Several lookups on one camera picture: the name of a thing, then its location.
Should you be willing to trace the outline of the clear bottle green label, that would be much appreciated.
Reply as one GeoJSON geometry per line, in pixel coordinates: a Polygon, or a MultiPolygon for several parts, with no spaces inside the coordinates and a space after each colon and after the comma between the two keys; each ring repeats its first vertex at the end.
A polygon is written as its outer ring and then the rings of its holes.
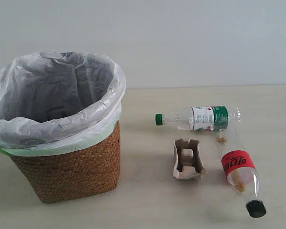
{"type": "Polygon", "coordinates": [[[165,114],[155,115],[157,126],[168,125],[179,130],[219,130],[229,123],[239,123],[241,112],[237,107],[193,106],[178,108],[165,114]]]}

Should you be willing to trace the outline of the clear bottle red label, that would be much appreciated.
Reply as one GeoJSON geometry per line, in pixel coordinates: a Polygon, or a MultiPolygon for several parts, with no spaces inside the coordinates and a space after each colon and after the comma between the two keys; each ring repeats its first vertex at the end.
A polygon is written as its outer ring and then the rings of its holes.
{"type": "Polygon", "coordinates": [[[228,184],[244,199],[250,217],[263,217],[266,208],[259,195],[258,172],[237,130],[232,127],[221,128],[215,132],[215,139],[228,184]]]}

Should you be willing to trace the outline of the white and green bin liner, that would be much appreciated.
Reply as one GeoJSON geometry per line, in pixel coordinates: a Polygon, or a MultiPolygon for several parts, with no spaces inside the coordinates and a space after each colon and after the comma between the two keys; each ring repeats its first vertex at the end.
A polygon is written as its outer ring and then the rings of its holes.
{"type": "Polygon", "coordinates": [[[122,111],[126,77],[107,56],[38,52],[0,70],[0,151],[52,156],[106,139],[122,111]]]}

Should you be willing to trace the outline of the brown woven wicker basket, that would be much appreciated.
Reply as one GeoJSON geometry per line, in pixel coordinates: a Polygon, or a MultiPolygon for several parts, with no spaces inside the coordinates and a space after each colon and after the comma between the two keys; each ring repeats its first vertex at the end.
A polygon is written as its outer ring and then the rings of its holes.
{"type": "Polygon", "coordinates": [[[120,176],[120,124],[106,139],[82,150],[55,156],[12,156],[11,160],[42,203],[108,192],[117,187],[120,176]]]}

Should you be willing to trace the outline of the grey cardboard pulp tray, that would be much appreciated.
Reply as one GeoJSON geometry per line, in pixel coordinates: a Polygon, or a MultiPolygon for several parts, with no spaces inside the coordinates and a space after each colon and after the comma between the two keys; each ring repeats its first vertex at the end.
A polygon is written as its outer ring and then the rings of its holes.
{"type": "Polygon", "coordinates": [[[173,177],[177,180],[200,180],[207,173],[199,152],[200,141],[191,138],[173,140],[173,177]]]}

